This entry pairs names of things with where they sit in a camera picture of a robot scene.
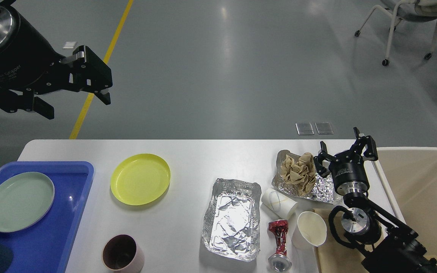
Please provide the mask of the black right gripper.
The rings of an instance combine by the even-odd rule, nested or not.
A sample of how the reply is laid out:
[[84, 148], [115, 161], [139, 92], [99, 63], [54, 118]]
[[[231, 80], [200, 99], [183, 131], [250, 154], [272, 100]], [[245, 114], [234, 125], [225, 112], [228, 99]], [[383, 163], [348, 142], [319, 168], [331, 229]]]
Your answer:
[[[330, 173], [336, 193], [366, 193], [369, 190], [369, 181], [364, 168], [365, 161], [379, 159], [375, 140], [371, 135], [365, 135], [357, 127], [353, 128], [355, 142], [347, 152], [335, 156], [328, 154], [327, 145], [320, 141], [320, 150], [313, 157], [315, 170], [319, 176], [326, 178]], [[329, 169], [323, 165], [327, 161]]]

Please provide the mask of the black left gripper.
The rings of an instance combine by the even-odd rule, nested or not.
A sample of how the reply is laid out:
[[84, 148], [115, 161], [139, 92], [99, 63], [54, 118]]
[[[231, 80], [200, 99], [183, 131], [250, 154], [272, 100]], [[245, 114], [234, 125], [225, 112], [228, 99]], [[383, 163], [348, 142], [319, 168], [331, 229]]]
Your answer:
[[80, 45], [64, 57], [14, 7], [0, 4], [1, 110], [33, 111], [54, 119], [54, 107], [34, 95], [83, 91], [109, 105], [112, 86], [111, 69], [90, 47]]

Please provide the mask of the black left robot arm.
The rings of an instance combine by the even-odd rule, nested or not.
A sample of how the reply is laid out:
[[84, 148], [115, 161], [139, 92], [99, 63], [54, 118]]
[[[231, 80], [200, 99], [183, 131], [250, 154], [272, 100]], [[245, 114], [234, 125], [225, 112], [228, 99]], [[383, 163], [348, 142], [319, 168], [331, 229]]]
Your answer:
[[0, 2], [0, 109], [54, 119], [54, 107], [41, 95], [59, 90], [92, 93], [109, 105], [113, 80], [107, 64], [86, 45], [70, 56], [59, 54], [12, 3]]

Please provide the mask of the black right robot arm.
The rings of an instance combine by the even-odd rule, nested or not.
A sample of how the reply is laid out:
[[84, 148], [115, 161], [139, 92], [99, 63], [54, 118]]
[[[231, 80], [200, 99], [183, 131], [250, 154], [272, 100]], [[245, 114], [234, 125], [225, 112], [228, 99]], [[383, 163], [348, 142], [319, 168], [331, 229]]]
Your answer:
[[313, 158], [317, 174], [331, 175], [334, 191], [343, 206], [335, 206], [328, 224], [335, 241], [363, 255], [362, 266], [370, 273], [437, 273], [437, 259], [425, 257], [418, 233], [369, 199], [365, 161], [377, 161], [376, 143], [371, 135], [354, 128], [350, 149], [328, 154], [321, 141]]

